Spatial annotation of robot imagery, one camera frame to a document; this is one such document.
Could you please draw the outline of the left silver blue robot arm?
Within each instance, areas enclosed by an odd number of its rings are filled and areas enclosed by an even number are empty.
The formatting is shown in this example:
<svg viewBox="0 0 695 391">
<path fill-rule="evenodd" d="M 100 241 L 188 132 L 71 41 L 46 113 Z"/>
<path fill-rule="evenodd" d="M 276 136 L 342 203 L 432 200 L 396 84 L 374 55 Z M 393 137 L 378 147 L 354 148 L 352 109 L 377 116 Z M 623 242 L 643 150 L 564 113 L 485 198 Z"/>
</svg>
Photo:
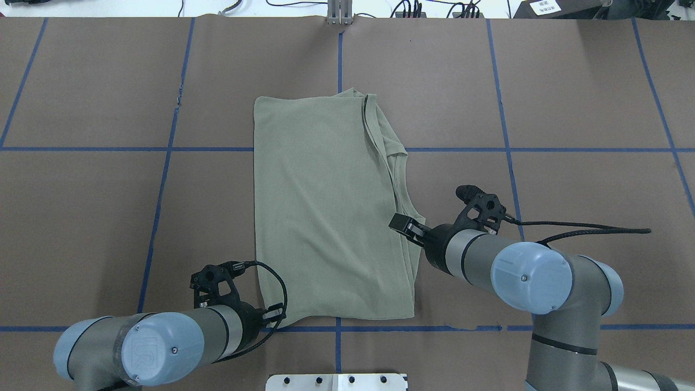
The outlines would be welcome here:
<svg viewBox="0 0 695 391">
<path fill-rule="evenodd" d="M 237 358 L 258 345 L 283 305 L 207 305 L 183 312 L 103 316 L 77 322 L 57 341 L 55 371 L 77 390 L 141 389 L 174 383 L 199 367 Z"/>
</svg>

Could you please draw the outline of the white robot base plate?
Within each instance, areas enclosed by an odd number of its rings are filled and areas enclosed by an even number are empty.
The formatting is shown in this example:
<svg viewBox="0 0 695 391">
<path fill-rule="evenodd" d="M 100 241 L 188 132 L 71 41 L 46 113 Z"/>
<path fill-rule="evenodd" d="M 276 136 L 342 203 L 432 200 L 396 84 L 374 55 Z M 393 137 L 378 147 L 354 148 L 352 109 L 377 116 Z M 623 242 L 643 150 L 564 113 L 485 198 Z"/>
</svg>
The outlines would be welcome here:
<svg viewBox="0 0 695 391">
<path fill-rule="evenodd" d="M 407 375 L 398 373 L 276 374 L 266 390 L 408 390 Z"/>
</svg>

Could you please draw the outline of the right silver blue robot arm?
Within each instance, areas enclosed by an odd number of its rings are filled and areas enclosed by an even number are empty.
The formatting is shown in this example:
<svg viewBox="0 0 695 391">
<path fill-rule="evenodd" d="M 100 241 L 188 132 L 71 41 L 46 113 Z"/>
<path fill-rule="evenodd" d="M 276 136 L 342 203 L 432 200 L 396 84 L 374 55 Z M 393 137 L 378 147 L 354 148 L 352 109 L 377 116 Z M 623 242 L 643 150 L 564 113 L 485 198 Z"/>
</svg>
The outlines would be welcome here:
<svg viewBox="0 0 695 391">
<path fill-rule="evenodd" d="M 532 314 L 526 390 L 693 389 L 692 382 L 598 358 L 601 320 L 624 297 L 609 265 L 469 224 L 429 228 L 394 215 L 389 226 L 422 247 L 433 267 Z"/>
</svg>

